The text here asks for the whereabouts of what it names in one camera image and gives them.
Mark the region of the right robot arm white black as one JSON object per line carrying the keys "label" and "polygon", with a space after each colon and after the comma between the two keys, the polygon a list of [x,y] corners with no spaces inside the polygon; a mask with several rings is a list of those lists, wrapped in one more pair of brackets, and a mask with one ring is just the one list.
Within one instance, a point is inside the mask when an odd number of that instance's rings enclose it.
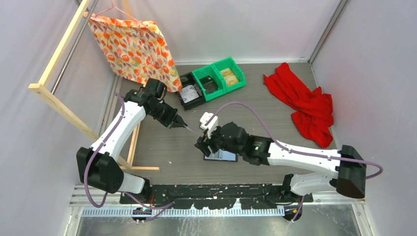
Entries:
{"label": "right robot arm white black", "polygon": [[299,196],[335,190],[342,196],[365,197],[367,165],[358,151],[348,145],[342,149],[314,149],[289,145],[272,138],[250,135],[230,122],[207,128],[194,145],[205,156],[219,150],[241,156],[251,165],[292,166],[309,174],[287,174],[281,197],[293,202]]}

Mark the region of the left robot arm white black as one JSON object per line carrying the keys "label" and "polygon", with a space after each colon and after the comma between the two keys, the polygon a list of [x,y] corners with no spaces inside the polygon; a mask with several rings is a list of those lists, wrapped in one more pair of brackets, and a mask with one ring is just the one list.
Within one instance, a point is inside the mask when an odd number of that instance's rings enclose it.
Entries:
{"label": "left robot arm white black", "polygon": [[108,193],[130,192],[138,203],[146,203],[151,191],[146,180],[124,172],[118,164],[119,154],[135,127],[147,116],[167,128],[185,128],[187,125],[178,110],[164,100],[167,86],[148,79],[145,86],[130,90],[122,99],[121,109],[106,131],[90,147],[81,147],[76,153],[80,180],[85,187],[94,187]]}

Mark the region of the dark item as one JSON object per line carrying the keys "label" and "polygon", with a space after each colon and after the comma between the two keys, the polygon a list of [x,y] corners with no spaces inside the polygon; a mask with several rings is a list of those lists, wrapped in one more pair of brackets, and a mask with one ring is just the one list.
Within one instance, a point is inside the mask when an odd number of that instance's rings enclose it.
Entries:
{"label": "dark item", "polygon": [[218,90],[218,85],[211,76],[201,78],[200,83],[202,84],[206,94],[211,94]]}

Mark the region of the black leather card holder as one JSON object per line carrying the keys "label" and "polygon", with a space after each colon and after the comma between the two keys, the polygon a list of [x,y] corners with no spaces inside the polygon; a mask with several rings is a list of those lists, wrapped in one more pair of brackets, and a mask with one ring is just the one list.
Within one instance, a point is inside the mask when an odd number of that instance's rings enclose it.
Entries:
{"label": "black leather card holder", "polygon": [[232,152],[219,150],[216,153],[211,153],[209,156],[204,156],[203,160],[207,161],[224,161],[224,162],[238,162],[238,155]]}

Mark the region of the white credit card black stripe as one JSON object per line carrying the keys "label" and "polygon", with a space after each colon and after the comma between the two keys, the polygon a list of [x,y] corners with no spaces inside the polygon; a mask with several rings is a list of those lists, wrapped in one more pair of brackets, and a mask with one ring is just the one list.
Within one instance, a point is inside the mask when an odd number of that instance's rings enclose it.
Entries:
{"label": "white credit card black stripe", "polygon": [[186,128],[187,128],[189,131],[191,131],[191,132],[197,133],[196,131],[194,131],[193,129],[191,129],[189,126],[186,126]]}

